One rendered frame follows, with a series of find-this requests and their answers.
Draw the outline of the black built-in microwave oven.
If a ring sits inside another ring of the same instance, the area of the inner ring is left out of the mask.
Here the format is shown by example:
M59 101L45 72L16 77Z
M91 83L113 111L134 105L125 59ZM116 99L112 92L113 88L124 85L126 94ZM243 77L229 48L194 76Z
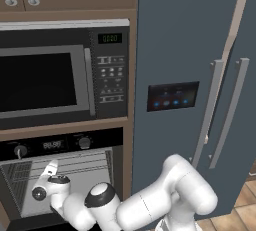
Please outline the black built-in microwave oven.
M127 19L0 22L0 49L81 45L90 48L95 116L87 111L0 119L0 130L125 117L128 114Z

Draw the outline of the oven knob with silver pointer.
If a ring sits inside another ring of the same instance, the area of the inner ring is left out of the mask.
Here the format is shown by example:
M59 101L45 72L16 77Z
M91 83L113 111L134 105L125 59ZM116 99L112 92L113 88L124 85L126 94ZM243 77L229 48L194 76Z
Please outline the oven knob with silver pointer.
M27 154L27 147L18 145L14 148L14 153L19 159L22 159Z

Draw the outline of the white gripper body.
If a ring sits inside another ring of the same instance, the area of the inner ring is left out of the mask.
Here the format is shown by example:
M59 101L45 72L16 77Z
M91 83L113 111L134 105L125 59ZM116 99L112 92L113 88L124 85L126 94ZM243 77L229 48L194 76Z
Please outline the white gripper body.
M52 160L44 169L42 174L40 175L41 178L49 178L54 176L58 170L58 161Z

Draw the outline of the plain slate blue fridge door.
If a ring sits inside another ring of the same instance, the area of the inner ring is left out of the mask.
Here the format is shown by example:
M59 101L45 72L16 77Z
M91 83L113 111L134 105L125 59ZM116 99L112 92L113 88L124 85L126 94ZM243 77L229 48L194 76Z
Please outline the plain slate blue fridge door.
M238 73L236 62L249 58L243 88L216 167L210 169ZM209 217L229 214L256 158L256 0L246 0L237 37L229 54L224 81L210 127L208 144L197 170L211 185L218 204Z

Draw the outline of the black oven door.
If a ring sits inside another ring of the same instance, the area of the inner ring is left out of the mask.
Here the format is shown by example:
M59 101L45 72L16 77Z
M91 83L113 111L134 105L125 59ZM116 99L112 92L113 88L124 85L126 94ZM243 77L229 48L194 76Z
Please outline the black oven door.
M64 224L65 221L57 214L43 214L26 218L9 217L7 211L0 207L0 223L5 231L27 231L36 228Z

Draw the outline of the slate blue fridge door with panel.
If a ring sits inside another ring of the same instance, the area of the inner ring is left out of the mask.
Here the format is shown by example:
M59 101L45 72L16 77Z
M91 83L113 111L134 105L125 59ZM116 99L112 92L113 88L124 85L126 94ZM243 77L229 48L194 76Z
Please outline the slate blue fridge door with panel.
M192 163L237 0L138 0L132 190L179 154Z

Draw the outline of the microwave door with dark window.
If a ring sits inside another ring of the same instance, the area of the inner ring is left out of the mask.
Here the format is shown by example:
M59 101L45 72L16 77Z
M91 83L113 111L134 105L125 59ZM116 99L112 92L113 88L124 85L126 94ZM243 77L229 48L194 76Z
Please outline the microwave door with dark window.
M0 119L95 114L81 45L0 49Z

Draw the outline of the grey oven rack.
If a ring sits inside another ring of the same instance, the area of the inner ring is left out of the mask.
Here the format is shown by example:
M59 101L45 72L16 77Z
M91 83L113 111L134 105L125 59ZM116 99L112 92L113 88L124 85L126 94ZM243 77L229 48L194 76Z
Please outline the grey oven rack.
M9 161L0 166L11 199L22 218L48 214L50 199L36 201L32 188L47 164L58 160L58 174L71 180L71 192L86 195L100 182L112 182L112 152L110 150L89 150L83 153L57 154Z

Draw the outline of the round grey oven knob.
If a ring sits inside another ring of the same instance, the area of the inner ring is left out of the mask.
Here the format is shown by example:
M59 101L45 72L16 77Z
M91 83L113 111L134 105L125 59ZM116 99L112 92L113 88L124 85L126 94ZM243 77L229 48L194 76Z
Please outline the round grey oven knob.
M91 139L89 137L82 137L79 139L78 145L82 150L88 149L91 145Z

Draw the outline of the brown wooden oven cabinet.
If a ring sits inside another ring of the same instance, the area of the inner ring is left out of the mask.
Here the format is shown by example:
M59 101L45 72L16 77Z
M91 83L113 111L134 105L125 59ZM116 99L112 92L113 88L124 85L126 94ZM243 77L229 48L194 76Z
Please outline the brown wooden oven cabinet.
M131 167L132 167L132 135L133 135L133 100L134 100L134 76L135 76L135 39L136 39L136 15L132 11L104 11L84 12L82 14L65 13L37 13L0 15L0 22L31 22L31 21L65 21L65 20L108 20L127 19L130 22L129 32L129 80L128 80L128 114L125 117L96 119L64 124L35 126L0 130L0 142L18 139L36 138L69 133L121 128L123 130L123 160L122 160L122 199L131 193Z

